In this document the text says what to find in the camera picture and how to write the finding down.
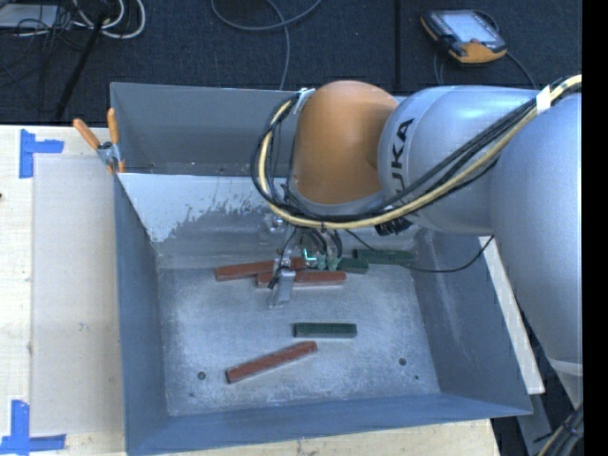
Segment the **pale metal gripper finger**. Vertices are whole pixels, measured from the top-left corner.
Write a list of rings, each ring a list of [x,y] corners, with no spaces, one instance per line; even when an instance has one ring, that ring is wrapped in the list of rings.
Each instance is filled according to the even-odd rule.
[[[264,214],[258,224],[258,243],[262,246],[277,245],[283,238],[287,226],[281,217]]]
[[[272,276],[268,288],[271,294],[268,306],[277,309],[285,306],[291,299],[291,294],[295,285],[295,271],[287,267],[279,268]]]

